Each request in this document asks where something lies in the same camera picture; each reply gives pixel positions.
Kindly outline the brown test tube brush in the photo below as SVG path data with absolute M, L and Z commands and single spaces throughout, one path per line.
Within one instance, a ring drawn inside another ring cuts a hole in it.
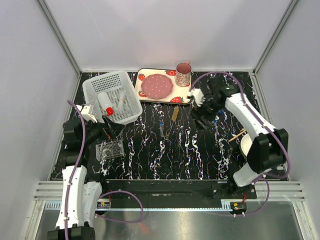
M 166 139 L 169 137 L 169 135 L 170 135 L 170 133 L 171 133 L 171 131 L 172 131 L 172 128 L 173 128 L 174 124 L 175 124 L 176 121 L 177 121 L 179 111 L 180 111 L 179 106 L 176 105 L 176 106 L 174 107 L 174 109 L 173 109 L 173 113 L 172 113 L 172 116 L 171 116 L 172 125 L 170 126 L 169 132 L 167 132 L 166 135 L 165 135 L 165 138 L 166 138 Z

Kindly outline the white red-capped wash bottle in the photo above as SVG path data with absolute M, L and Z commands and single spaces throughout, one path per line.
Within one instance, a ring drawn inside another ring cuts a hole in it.
M 107 117 L 110 117 L 114 114 L 113 104 L 106 92 L 100 92 L 97 95 L 98 102 L 100 103 L 103 114 Z

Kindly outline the wooden test tube clamp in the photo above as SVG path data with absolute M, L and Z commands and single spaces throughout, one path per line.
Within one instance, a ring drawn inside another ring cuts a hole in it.
M 242 136 L 243 134 L 245 134 L 247 131 L 246 129 L 242 129 L 237 135 L 233 136 L 232 138 L 229 139 L 229 142 L 234 141 L 235 139 L 237 139 L 238 137 Z

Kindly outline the bundle of plastic pipettes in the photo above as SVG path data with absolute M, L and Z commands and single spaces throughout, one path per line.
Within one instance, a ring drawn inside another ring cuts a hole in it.
M 118 105 L 116 109 L 117 114 L 122 114 L 125 111 L 125 95 L 126 95 L 125 91 L 122 91 L 119 94 L 119 100 L 118 100 Z

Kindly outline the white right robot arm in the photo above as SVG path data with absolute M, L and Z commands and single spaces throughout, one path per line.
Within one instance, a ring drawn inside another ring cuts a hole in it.
M 187 98 L 195 103 L 190 114 L 200 130 L 207 128 L 205 122 L 212 121 L 219 110 L 225 108 L 232 113 L 246 130 L 251 145 L 245 154 L 245 164 L 232 175 L 227 185 L 228 195 L 239 198 L 245 187 L 254 183 L 262 175 L 270 175 L 270 171 L 282 164 L 290 163 L 288 155 L 289 134 L 285 129 L 277 129 L 254 109 L 246 97 L 241 83 L 229 76 L 235 84 L 219 86 L 213 82 L 207 85 L 209 94 L 193 86 Z

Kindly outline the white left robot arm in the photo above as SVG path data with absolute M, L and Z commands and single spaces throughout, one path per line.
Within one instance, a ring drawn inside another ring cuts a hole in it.
M 88 176 L 90 146 L 101 138 L 115 139 L 125 125 L 103 116 L 103 122 L 82 117 L 63 124 L 62 200 L 55 229 L 46 235 L 48 240 L 94 240 L 93 221 L 98 198 L 108 193 L 108 186 L 98 176 Z

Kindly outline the clear test tube rack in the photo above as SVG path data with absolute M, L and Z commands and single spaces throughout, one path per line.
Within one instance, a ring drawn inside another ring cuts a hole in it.
M 106 161 L 125 156 L 122 140 L 103 141 L 95 145 L 96 159 Z

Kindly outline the white plastic mesh basket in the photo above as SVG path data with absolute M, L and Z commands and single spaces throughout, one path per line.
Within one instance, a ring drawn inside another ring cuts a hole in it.
M 142 114 L 142 106 L 135 91 L 133 83 L 126 71 L 113 71 L 87 79 L 82 84 L 84 99 L 87 104 L 94 106 L 93 115 L 96 120 L 103 123 L 102 116 L 106 116 L 98 101 L 98 94 L 107 93 L 112 105 L 113 115 L 108 118 L 114 123 L 127 125 L 135 122 Z M 120 93 L 125 91 L 124 106 L 122 114 L 116 113 Z

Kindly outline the white ceramic bowl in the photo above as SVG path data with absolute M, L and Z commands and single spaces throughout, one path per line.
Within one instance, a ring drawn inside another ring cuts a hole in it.
M 251 149 L 252 144 L 253 144 L 253 141 L 250 138 L 249 134 L 248 133 L 245 134 L 240 141 L 240 147 L 239 147 L 240 152 L 245 159 L 248 156 L 248 153 Z

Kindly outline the pink floral mug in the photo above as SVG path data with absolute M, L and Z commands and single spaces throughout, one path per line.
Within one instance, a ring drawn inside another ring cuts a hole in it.
M 187 87 L 191 82 L 192 67 L 189 61 L 179 63 L 176 66 L 175 83 L 180 87 Z

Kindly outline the strawberry pattern tray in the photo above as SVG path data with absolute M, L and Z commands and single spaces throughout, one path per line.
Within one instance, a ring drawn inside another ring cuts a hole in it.
M 142 102 L 186 105 L 191 82 L 186 86 L 176 83 L 176 71 L 173 69 L 142 68 L 137 72 L 134 85 L 138 99 Z

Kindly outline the pink polka dot plate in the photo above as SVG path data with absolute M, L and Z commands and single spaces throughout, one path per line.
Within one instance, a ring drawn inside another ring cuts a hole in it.
M 172 80 L 163 74 L 148 75 L 141 84 L 141 91 L 150 99 L 161 100 L 168 97 L 174 88 Z

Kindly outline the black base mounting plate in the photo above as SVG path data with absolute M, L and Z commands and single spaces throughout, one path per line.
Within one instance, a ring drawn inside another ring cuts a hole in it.
M 253 185 L 238 187 L 228 180 L 124 180 L 108 179 L 109 190 L 124 190 L 136 195 L 200 195 L 214 199 L 255 200 L 256 189 Z

